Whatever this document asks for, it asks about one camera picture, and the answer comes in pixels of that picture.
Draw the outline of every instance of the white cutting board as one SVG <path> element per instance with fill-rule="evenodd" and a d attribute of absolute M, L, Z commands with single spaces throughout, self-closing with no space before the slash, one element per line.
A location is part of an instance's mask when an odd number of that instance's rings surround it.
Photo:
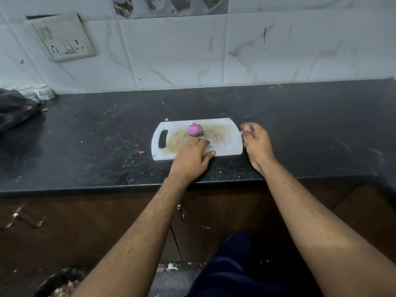
<path fill-rule="evenodd" d="M 230 118 L 222 118 L 161 122 L 152 136 L 152 158 L 154 160 L 174 159 L 181 146 L 193 137 L 187 133 L 187 127 L 193 123 L 202 125 L 204 129 L 203 133 L 197 137 L 210 141 L 210 145 L 204 149 L 204 154 L 212 150 L 216 151 L 216 156 L 242 154 L 243 143 L 238 127 Z M 158 140 L 163 130 L 168 130 L 166 147 L 160 149 Z"/>

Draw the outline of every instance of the red onion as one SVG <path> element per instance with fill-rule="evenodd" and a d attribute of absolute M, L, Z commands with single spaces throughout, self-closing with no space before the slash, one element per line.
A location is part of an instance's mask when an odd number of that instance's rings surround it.
<path fill-rule="evenodd" d="M 193 136 L 200 135 L 203 132 L 203 128 L 200 124 L 191 124 L 187 127 L 187 133 Z"/>

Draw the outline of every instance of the black granite countertop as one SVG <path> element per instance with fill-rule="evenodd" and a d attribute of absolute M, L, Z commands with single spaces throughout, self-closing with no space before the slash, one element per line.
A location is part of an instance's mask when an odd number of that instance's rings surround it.
<path fill-rule="evenodd" d="M 395 91 L 388 79 L 62 95 L 0 134 L 0 196 L 156 189 L 172 163 L 151 157 L 166 118 L 257 122 L 298 178 L 373 174 L 359 150 L 393 151 L 384 145 L 394 114 L 383 116 L 383 107 Z M 214 158 L 193 187 L 254 182 L 263 180 L 244 151 Z"/>

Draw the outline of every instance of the metal handle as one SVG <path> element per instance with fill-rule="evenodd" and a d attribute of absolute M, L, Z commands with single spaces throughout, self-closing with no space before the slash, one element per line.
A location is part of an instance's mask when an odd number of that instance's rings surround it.
<path fill-rule="evenodd" d="M 40 221 L 38 223 L 34 223 L 34 222 L 28 220 L 27 218 L 24 218 L 23 216 L 21 216 L 21 210 L 22 210 L 22 206 L 19 207 L 12 214 L 12 218 L 11 218 L 10 222 L 6 226 L 1 227 L 0 230 L 6 230 L 6 229 L 10 228 L 17 220 L 26 223 L 27 225 L 29 225 L 33 229 L 37 229 L 37 228 L 41 227 L 41 225 L 44 223 L 44 221 Z"/>
<path fill-rule="evenodd" d="M 181 204 L 179 202 L 179 204 L 177 205 L 177 210 L 180 212 L 180 219 L 181 219 L 181 223 L 184 222 L 184 214 L 181 211 Z"/>

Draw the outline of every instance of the wall socket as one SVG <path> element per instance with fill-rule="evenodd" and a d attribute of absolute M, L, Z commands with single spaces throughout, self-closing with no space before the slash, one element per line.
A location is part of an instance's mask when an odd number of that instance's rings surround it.
<path fill-rule="evenodd" d="M 51 61 L 95 56 L 96 52 L 76 12 L 28 20 Z"/>

